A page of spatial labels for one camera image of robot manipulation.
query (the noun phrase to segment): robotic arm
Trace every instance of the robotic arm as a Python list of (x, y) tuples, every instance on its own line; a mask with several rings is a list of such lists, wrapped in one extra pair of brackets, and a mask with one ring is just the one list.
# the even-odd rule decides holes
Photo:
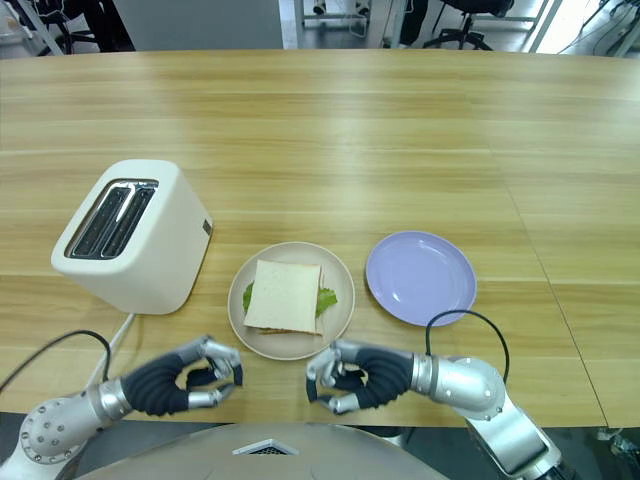
[[(325, 387), (350, 393), (318, 395), (318, 380)], [(504, 478), (577, 479), (564, 466), (551, 439), (511, 401), (498, 371), (482, 360), (426, 356), (337, 340), (307, 364), (309, 401), (318, 401), (338, 415), (377, 408), (407, 390), (450, 405), (462, 415)]]
[[(191, 370), (187, 390), (178, 388), (178, 375), (200, 359), (206, 359), (209, 367)], [(231, 374), (233, 383), (190, 391)], [(242, 375), (238, 351), (205, 335), (123, 377), (92, 385), (70, 397), (48, 400), (25, 418), (16, 449), (0, 466), (0, 480), (60, 478), (87, 440), (133, 410), (161, 416), (215, 407), (236, 385), (242, 385)]]

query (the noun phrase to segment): white bread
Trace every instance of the white bread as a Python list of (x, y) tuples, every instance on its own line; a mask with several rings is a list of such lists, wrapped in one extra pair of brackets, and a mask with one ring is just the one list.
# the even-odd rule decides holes
[(258, 260), (248, 327), (316, 334), (320, 265)]

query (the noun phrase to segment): lavender plate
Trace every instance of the lavender plate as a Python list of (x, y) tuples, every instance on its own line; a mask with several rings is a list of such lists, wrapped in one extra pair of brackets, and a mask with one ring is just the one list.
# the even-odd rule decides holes
[[(367, 283), (391, 315), (426, 326), (445, 310), (469, 309), (476, 299), (476, 275), (464, 254), (432, 233), (407, 231), (383, 239), (369, 254)], [(462, 314), (445, 316), (448, 325)]]

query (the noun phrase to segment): white toaster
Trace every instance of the white toaster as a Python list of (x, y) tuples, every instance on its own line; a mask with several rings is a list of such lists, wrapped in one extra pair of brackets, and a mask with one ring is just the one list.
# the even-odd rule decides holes
[(212, 229), (177, 165), (124, 160), (93, 186), (51, 264), (123, 312), (170, 313), (189, 296)]

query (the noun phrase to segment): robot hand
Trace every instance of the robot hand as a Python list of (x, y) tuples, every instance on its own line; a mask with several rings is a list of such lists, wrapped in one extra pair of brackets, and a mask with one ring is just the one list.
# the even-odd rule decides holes
[[(357, 369), (346, 369), (345, 365)], [(395, 400), (411, 388), (414, 354), (402, 350), (336, 340), (307, 364), (307, 397), (335, 414), (377, 408)], [(342, 397), (318, 396), (316, 382), (325, 387), (348, 390)]]
[[(191, 370), (187, 375), (186, 390), (178, 388), (175, 381), (182, 370), (203, 358), (209, 362), (209, 367)], [(193, 387), (208, 385), (231, 374), (233, 383), (208, 391), (191, 391)], [(231, 395), (236, 385), (242, 385), (242, 375), (238, 351), (204, 335), (125, 375), (121, 384), (131, 408), (160, 416), (215, 407)]]

